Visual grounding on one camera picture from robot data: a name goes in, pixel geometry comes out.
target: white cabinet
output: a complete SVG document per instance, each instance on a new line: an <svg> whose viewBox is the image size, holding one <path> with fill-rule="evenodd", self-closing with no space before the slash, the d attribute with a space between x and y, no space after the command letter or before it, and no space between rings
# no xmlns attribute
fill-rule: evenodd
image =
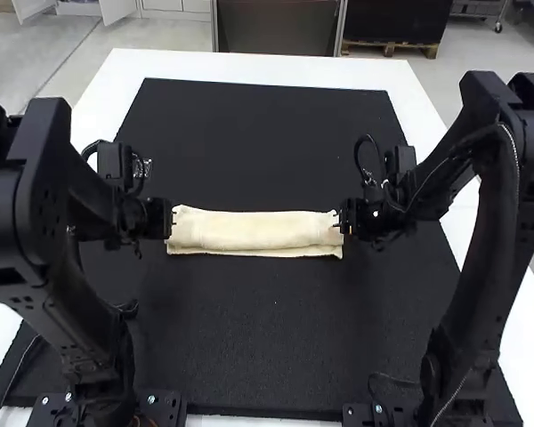
<svg viewBox="0 0 534 427"><path fill-rule="evenodd" d="M56 7L60 15L102 16L105 25L137 11L136 0L99 0L90 3L59 2L58 0L12 0L20 24L28 18Z"/></svg>
<svg viewBox="0 0 534 427"><path fill-rule="evenodd" d="M142 9L148 11L182 11L182 0L142 0Z"/></svg>
<svg viewBox="0 0 534 427"><path fill-rule="evenodd" d="M210 13L210 0L182 0L185 12Z"/></svg>
<svg viewBox="0 0 534 427"><path fill-rule="evenodd" d="M125 16L210 21L210 0L97 0L90 3L60 0L12 0L20 24L55 7L58 15L101 16L110 25Z"/></svg>

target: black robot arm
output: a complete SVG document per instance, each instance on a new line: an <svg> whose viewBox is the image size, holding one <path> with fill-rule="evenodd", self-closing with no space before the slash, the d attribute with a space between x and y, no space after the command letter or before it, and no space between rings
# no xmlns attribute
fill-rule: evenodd
<svg viewBox="0 0 534 427"><path fill-rule="evenodd" d="M167 238L171 206L138 198L138 159L121 144L97 142L100 171L91 169L70 144L70 119L61 99L33 100L23 117L0 107L0 302L60 353L74 400L97 427L126 426L131 337L121 313L88 285L77 242L116 249Z"/></svg>
<svg viewBox="0 0 534 427"><path fill-rule="evenodd" d="M413 148L385 153L385 176L376 181L362 170L362 197L346 199L340 209L344 234L382 247L417 222L440 219L457 193L481 178L457 290L422 360L417 422L428 427L490 419L487 383L534 253L534 74L505 85L494 73L472 71L460 87L463 109L429 157L416 165Z"/></svg>

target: gray floor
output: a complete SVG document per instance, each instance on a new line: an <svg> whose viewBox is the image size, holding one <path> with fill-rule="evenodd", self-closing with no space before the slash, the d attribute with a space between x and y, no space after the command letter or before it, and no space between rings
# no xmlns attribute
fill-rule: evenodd
<svg viewBox="0 0 534 427"><path fill-rule="evenodd" d="M0 13L0 103L9 113L24 109L98 21L43 15L21 26Z"/></svg>
<svg viewBox="0 0 534 427"><path fill-rule="evenodd" d="M505 80L534 71L534 20L529 16L517 27L505 23L499 35L491 28L489 22L450 22L436 60L396 51L396 59L409 61L447 125L461 108L458 81L467 70L491 69ZM75 105L113 47L210 51L210 27L130 19L106 28L95 18L57 16L20 27L13 14L0 13L0 101L11 113L23 110L36 94L62 96ZM352 56L382 58L371 48Z"/></svg>

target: towel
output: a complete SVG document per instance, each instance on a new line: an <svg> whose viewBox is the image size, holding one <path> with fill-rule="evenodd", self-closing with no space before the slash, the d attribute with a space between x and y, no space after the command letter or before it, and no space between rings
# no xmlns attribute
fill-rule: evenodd
<svg viewBox="0 0 534 427"><path fill-rule="evenodd" d="M336 211L219 212L173 208L168 254L325 256L342 259Z"/></svg>

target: door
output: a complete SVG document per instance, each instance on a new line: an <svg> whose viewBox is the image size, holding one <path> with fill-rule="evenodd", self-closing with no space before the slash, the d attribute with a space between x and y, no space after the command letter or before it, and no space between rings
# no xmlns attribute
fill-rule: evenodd
<svg viewBox="0 0 534 427"><path fill-rule="evenodd" d="M136 0L99 0L103 23L110 25L136 12Z"/></svg>
<svg viewBox="0 0 534 427"><path fill-rule="evenodd" d="M22 24L29 17L55 6L57 0L12 0L18 21Z"/></svg>

